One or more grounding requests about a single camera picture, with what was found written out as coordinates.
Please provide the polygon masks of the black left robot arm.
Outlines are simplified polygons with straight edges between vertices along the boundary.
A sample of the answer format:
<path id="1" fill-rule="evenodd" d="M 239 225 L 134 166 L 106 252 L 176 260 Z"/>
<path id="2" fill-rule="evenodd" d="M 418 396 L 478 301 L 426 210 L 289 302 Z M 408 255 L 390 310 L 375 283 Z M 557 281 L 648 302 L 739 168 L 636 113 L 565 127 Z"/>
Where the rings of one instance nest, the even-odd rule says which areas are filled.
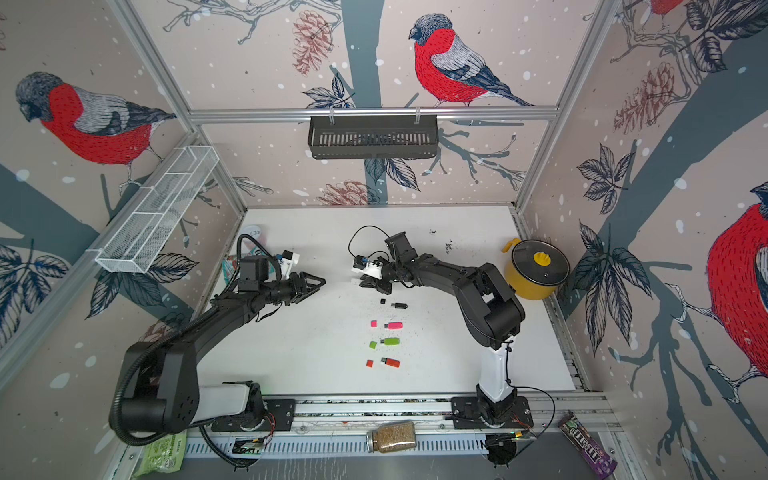
<path id="1" fill-rule="evenodd" d="M 155 342 L 137 342 L 126 351 L 110 428 L 123 443 L 144 446 L 219 418 L 241 417 L 249 426 L 260 425 L 267 408 L 258 383 L 203 386 L 198 365 L 227 336 L 256 320 L 265 306 L 300 303 L 325 283 L 306 272 L 283 276 L 271 257 L 240 260 L 210 308 L 185 329 Z"/>

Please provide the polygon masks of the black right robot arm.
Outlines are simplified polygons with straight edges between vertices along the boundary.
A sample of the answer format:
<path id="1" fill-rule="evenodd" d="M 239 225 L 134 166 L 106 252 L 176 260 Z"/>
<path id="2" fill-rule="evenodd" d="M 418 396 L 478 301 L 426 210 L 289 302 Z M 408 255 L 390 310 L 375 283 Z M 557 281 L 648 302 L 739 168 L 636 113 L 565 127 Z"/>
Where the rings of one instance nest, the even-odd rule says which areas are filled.
<path id="1" fill-rule="evenodd" d="M 452 295 L 471 337 L 483 348 L 476 386 L 477 412 L 467 421 L 491 428 L 509 423 L 526 425 L 523 399 L 509 375 L 509 360 L 525 311 L 515 290 L 498 268 L 460 266 L 419 254 L 401 232 L 385 240 L 388 254 L 356 255 L 353 270 L 360 286 L 389 295 L 399 283 L 407 288 L 429 287 Z"/>

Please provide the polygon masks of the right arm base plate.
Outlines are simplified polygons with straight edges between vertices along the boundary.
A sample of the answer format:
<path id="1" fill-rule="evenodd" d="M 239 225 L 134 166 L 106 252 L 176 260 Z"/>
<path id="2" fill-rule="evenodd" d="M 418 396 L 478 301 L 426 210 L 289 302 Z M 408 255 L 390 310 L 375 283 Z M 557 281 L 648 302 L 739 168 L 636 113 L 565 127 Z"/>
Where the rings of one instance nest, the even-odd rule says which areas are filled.
<path id="1" fill-rule="evenodd" d="M 534 425 L 528 399 L 513 394 L 500 402 L 492 402 L 485 396 L 453 397 L 446 420 L 455 429 L 522 429 L 531 430 Z"/>

